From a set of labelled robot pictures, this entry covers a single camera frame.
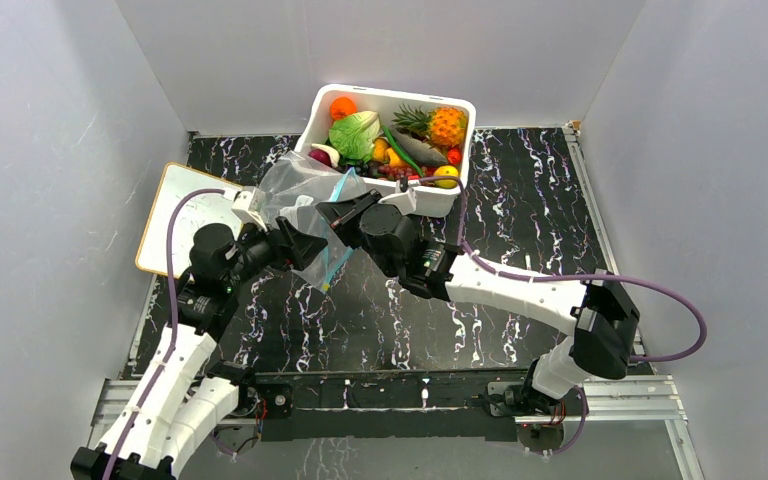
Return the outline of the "clear zip top bag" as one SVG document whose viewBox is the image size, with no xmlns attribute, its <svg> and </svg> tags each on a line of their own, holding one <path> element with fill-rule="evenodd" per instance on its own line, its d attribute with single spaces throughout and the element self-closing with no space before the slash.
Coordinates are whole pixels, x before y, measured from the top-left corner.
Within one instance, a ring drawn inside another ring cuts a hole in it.
<svg viewBox="0 0 768 480">
<path fill-rule="evenodd" d="M 364 181 L 354 173 L 339 173 L 310 157 L 290 152 L 266 171 L 257 188 L 263 193 L 258 213 L 269 225 L 276 225 L 282 216 L 300 232 L 327 240 L 312 264 L 296 274 L 312 287 L 328 291 L 353 249 L 340 241 L 316 206 L 366 193 Z"/>
</svg>

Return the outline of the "toy pineapple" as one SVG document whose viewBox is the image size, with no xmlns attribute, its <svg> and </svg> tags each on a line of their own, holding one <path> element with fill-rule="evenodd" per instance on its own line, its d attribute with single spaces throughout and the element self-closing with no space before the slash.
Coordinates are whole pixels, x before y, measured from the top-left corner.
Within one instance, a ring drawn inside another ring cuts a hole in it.
<svg viewBox="0 0 768 480">
<path fill-rule="evenodd" d="M 454 148 L 466 140 L 468 116 L 454 107 L 426 110 L 401 105 L 394 113 L 395 125 L 437 147 Z"/>
</svg>

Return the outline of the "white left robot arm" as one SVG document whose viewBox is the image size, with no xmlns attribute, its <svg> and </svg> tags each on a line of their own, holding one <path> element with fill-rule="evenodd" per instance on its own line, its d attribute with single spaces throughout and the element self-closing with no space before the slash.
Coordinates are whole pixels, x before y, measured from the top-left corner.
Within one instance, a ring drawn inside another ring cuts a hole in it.
<svg viewBox="0 0 768 480">
<path fill-rule="evenodd" d="M 170 285 L 170 320 L 150 366 L 98 444 L 77 450 L 72 476 L 175 479 L 220 420 L 253 412 L 251 368 L 217 364 L 203 380 L 196 375 L 235 314 L 241 285 L 268 268 L 301 271 L 327 245 L 284 217 L 274 227 L 248 223 L 241 234 L 222 223 L 199 228 L 189 267 Z"/>
</svg>

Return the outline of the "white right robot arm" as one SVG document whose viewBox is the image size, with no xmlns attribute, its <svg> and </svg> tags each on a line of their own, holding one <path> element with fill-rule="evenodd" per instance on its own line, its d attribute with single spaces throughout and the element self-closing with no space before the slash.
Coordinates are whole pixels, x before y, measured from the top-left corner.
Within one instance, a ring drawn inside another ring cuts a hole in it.
<svg viewBox="0 0 768 480">
<path fill-rule="evenodd" d="M 487 386 L 482 401 L 488 414 L 549 414 L 591 377 L 626 377 L 640 314 L 611 273 L 562 281 L 521 269 L 505 272 L 465 246 L 421 236 L 377 191 L 316 208 L 344 245 L 365 251 L 410 293 L 506 310 L 563 334 L 559 345 L 532 362 L 522 384 Z"/>
</svg>

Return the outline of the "toy purple onion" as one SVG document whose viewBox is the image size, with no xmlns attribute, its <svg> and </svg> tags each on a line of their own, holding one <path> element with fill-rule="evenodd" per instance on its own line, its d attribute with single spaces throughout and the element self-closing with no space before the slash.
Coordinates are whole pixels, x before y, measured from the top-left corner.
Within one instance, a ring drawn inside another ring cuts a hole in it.
<svg viewBox="0 0 768 480">
<path fill-rule="evenodd" d="M 308 156 L 332 169 L 337 169 L 340 165 L 340 153 L 329 145 L 312 144 Z"/>
</svg>

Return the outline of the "toy red grapes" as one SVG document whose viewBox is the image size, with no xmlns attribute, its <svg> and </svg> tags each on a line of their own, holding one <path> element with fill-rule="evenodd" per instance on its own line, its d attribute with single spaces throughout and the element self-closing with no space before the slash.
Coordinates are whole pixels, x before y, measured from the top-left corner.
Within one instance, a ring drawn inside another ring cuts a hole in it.
<svg viewBox="0 0 768 480">
<path fill-rule="evenodd" d="M 415 170 L 410 165 L 382 165 L 376 172 L 376 177 L 388 181 L 401 181 L 402 179 L 419 178 L 422 171 Z"/>
</svg>

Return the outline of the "toy yellow pepper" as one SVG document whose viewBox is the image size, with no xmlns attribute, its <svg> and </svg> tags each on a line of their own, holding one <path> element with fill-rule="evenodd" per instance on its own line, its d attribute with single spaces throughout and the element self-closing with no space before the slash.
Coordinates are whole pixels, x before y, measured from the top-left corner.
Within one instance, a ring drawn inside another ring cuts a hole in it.
<svg viewBox="0 0 768 480">
<path fill-rule="evenodd" d="M 372 159 L 382 165 L 408 165 L 383 137 L 374 141 Z"/>
</svg>

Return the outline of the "toy green cabbage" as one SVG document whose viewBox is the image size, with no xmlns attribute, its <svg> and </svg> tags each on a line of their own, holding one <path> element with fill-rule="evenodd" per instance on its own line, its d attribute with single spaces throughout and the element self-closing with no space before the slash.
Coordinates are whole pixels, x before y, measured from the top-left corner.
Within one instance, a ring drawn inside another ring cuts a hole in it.
<svg viewBox="0 0 768 480">
<path fill-rule="evenodd" d="M 336 120 L 329 129 L 328 139 L 342 157 L 366 162 L 372 159 L 380 130 L 379 114 L 361 111 Z"/>
</svg>

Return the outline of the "toy green bean pod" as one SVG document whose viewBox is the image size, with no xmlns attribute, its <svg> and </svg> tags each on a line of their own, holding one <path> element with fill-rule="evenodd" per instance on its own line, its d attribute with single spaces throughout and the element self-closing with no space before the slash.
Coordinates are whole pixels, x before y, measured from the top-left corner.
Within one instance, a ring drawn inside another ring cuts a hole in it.
<svg viewBox="0 0 768 480">
<path fill-rule="evenodd" d="M 410 166 L 412 166 L 417 171 L 423 170 L 395 143 L 393 140 L 393 137 L 391 136 L 390 129 L 386 126 L 382 128 L 382 132 L 386 138 L 386 140 L 389 142 L 390 146 L 401 156 L 401 158 Z"/>
</svg>

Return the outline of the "toy grey fish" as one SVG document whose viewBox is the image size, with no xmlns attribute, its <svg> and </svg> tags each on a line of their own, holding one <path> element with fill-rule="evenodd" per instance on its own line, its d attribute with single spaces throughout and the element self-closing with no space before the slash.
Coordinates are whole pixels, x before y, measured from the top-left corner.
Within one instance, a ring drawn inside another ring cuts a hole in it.
<svg viewBox="0 0 768 480">
<path fill-rule="evenodd" d="M 447 157 L 431 145 L 397 130 L 390 131 L 395 143 L 419 166 L 438 168 L 448 164 Z"/>
</svg>

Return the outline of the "toy orange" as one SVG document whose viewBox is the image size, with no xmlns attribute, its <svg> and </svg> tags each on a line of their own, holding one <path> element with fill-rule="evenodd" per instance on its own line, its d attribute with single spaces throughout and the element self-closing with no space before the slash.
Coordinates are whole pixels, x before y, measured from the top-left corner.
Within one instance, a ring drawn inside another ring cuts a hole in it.
<svg viewBox="0 0 768 480">
<path fill-rule="evenodd" d="M 329 115 L 333 121 L 338 121 L 358 112 L 355 102 L 346 96 L 338 97 L 329 106 Z"/>
</svg>

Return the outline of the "toy yellow lemon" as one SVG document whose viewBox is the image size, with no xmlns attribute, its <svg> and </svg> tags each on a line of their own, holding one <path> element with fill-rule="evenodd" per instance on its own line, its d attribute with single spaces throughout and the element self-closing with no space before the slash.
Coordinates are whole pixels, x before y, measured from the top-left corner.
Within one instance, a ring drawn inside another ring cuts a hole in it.
<svg viewBox="0 0 768 480">
<path fill-rule="evenodd" d="M 433 175 L 437 177 L 434 185 L 438 188 L 454 189 L 458 187 L 457 178 L 459 177 L 459 171 L 453 165 L 441 166 L 433 172 Z"/>
</svg>

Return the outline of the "toy red tomato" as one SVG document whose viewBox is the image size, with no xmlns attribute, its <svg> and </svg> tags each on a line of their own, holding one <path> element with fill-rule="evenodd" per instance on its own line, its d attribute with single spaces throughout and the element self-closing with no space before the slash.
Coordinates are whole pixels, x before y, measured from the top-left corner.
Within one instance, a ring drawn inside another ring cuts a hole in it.
<svg viewBox="0 0 768 480">
<path fill-rule="evenodd" d="M 459 166 L 462 163 L 463 155 L 459 148 L 451 148 L 447 152 L 447 160 L 452 166 Z"/>
</svg>

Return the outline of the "white board wooden frame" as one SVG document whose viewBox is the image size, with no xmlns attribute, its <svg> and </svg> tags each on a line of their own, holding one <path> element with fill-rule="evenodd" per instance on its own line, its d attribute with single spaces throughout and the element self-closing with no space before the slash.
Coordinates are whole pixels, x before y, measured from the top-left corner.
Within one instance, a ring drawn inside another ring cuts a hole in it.
<svg viewBox="0 0 768 480">
<path fill-rule="evenodd" d="M 186 195 L 202 189 L 219 189 L 221 192 L 201 194 L 187 201 L 175 217 L 172 247 L 167 249 L 168 225 L 175 207 Z M 171 258 L 173 273 L 179 276 L 191 264 L 189 252 L 199 228 L 222 223 L 238 234 L 242 223 L 232 212 L 232 204 L 241 190 L 241 186 L 219 177 L 181 164 L 167 164 L 137 249 L 136 267 L 165 276 L 168 274 L 167 259 Z"/>
</svg>

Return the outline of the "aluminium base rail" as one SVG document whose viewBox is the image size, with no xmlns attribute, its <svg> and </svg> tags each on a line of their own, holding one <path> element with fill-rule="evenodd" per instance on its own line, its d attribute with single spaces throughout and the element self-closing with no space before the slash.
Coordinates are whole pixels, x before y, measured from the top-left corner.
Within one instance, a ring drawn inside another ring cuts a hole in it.
<svg viewBox="0 0 768 480">
<path fill-rule="evenodd" d="M 255 387 L 267 401 L 270 441 L 319 437 L 487 436 L 489 420 L 519 424 L 558 420 L 684 421 L 672 377 L 594 379 L 547 414 L 499 411 L 505 390 L 524 382 L 514 370 L 274 374 Z"/>
</svg>

